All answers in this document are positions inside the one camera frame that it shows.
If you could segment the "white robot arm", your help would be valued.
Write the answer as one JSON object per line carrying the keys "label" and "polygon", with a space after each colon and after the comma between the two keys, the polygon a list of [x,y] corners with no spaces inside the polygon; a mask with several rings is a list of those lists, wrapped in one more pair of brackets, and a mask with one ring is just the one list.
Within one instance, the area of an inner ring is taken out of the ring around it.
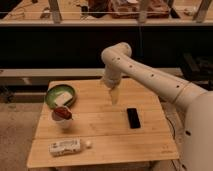
{"label": "white robot arm", "polygon": [[213,171],[213,91],[131,58],[126,42],[105,48],[104,84],[114,89],[125,73],[185,113],[180,171]]}

